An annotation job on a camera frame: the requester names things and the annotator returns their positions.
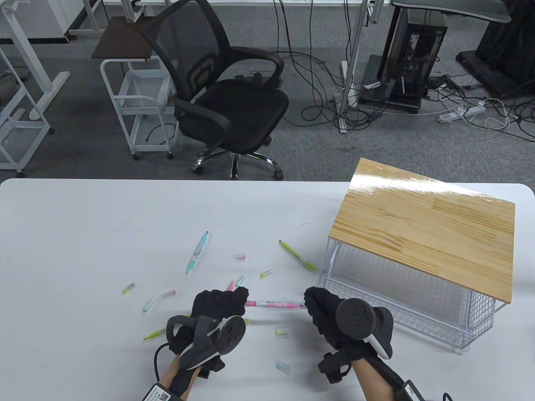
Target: chair backrest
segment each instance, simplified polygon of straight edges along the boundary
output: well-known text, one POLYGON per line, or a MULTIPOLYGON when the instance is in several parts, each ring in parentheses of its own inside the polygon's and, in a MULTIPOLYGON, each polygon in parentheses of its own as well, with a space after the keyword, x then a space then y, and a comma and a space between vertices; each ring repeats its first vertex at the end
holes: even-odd
POLYGON ((165 64, 177 96, 191 101, 217 81, 230 57, 228 38, 207 0, 180 0, 141 27, 165 64))

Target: sticker label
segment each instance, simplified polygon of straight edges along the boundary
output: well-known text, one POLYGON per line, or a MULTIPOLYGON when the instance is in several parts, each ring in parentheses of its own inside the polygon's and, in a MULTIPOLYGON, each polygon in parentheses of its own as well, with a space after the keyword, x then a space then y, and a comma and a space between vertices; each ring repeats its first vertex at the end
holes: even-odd
POLYGON ((168 401, 171 395, 163 388, 155 385, 145 396, 143 401, 168 401))
POLYGON ((414 390, 409 384, 405 386, 405 392, 407 393, 407 395, 410 397, 412 401, 421 401, 420 397, 418 397, 418 395, 414 392, 414 390))

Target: light blue pen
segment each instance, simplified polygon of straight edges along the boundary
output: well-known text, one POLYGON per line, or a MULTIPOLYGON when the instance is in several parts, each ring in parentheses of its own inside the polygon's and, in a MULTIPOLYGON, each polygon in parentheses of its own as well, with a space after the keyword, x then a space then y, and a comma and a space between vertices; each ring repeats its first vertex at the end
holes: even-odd
POLYGON ((199 255, 202 252, 202 249, 204 245, 206 244, 206 241, 208 241, 208 236, 210 232, 204 233, 201 240, 199 241, 199 245, 197 245, 197 249, 195 249, 195 252, 193 253, 193 256, 191 260, 189 261, 188 268, 186 269, 186 274, 189 274, 192 272, 193 268, 195 267, 195 264, 197 263, 197 259, 199 258, 199 255))

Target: chair caster wheel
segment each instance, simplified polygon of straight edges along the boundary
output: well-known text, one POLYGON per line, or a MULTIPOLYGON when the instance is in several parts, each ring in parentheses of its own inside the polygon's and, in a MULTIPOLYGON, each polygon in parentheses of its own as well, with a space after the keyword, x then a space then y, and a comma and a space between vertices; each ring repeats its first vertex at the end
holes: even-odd
POLYGON ((273 177, 277 181, 282 181, 284 179, 284 173, 282 172, 282 170, 275 171, 275 174, 273 174, 273 177))

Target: pink pen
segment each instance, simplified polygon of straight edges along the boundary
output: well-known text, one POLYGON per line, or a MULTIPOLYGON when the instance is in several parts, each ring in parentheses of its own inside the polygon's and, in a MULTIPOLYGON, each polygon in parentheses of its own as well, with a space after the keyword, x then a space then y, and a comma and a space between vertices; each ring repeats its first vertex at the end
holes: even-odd
POLYGON ((245 302, 245 306, 255 306, 260 308, 296 309, 301 308, 303 305, 277 301, 247 301, 245 302))

